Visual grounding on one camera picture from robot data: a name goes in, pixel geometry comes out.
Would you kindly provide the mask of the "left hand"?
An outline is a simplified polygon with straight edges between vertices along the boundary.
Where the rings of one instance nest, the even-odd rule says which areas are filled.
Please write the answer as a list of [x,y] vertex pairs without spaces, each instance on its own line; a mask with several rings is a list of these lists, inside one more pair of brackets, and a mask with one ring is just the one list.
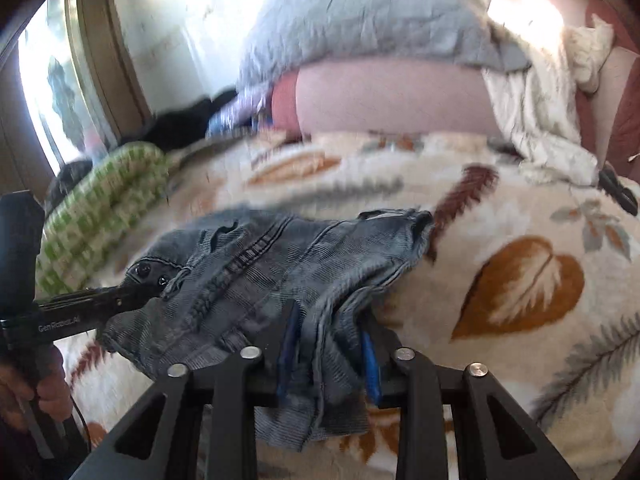
[[73,401],[58,348],[52,346],[48,349],[47,361],[49,370],[38,385],[32,387],[7,359],[1,360],[1,419],[13,429],[27,431],[21,403],[28,403],[35,398],[38,398],[40,410],[57,422],[70,418]]

